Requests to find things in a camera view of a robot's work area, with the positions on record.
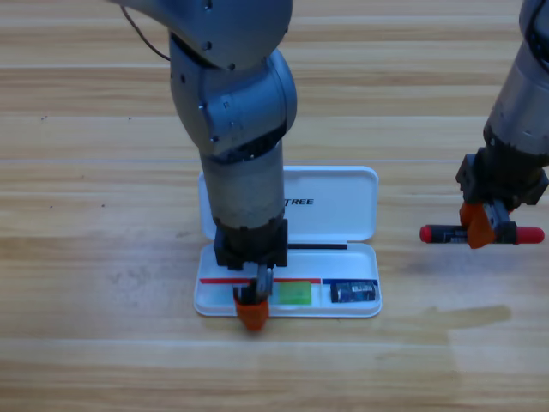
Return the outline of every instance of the green card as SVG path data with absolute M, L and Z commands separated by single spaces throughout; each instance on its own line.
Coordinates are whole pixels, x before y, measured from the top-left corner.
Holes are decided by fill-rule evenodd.
M 280 305 L 310 305 L 310 282 L 280 282 L 278 303 Z

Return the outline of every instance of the robotic arm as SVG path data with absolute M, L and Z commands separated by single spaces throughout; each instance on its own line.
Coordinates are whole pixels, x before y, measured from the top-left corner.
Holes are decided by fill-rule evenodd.
M 484 129 L 486 146 L 456 176 L 472 248 L 516 230 L 509 213 L 539 202 L 549 180 L 549 2 L 525 0 L 524 41 Z
M 266 301 L 287 265 L 282 137 L 297 113 L 292 74 L 277 50 L 292 0 L 109 0 L 170 34 L 172 97 L 200 153 L 220 266 L 258 264 L 243 305 Z

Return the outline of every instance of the open lid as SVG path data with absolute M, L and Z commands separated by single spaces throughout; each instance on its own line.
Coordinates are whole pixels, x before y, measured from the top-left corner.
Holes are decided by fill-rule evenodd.
M 376 231 L 379 177 L 369 167 L 284 166 L 289 243 L 346 243 Z M 198 179 L 202 231 L 215 238 L 203 173 Z

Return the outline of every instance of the black cable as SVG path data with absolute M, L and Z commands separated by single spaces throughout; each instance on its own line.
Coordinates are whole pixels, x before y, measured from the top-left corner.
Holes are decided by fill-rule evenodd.
M 136 30 L 137 34 L 139 34 L 139 37 L 141 37 L 141 40 L 143 40 L 143 42 L 148 45 L 148 48 L 151 49 L 153 52 L 155 52 L 156 54 L 158 54 L 161 58 L 164 58 L 165 60 L 167 60 L 168 62 L 170 61 L 170 58 L 168 56 L 166 56 L 165 54 L 162 54 L 161 52 L 158 51 L 158 49 L 156 49 L 156 47 L 154 47 L 153 45 L 151 45 L 151 43 L 147 40 L 147 38 L 143 35 L 142 31 L 139 29 L 139 27 L 136 25 L 136 23 L 133 21 L 133 19 L 130 17 L 130 15 L 128 14 L 128 10 L 126 10 L 126 8 L 124 6 L 120 6 L 120 9 L 122 10 L 122 13 L 124 14 L 124 17 L 126 18 L 126 20 L 131 24 L 131 26 Z

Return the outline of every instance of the red strip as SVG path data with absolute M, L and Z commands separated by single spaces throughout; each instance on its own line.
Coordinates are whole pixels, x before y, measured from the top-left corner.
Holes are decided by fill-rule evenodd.
M 249 278 L 247 277 L 210 277 L 202 278 L 200 283 L 205 285 L 235 285 L 235 284 L 246 284 L 250 283 Z M 320 279 L 298 279 L 298 278 L 281 278 L 276 277 L 273 282 L 310 282 L 311 284 L 319 285 Z

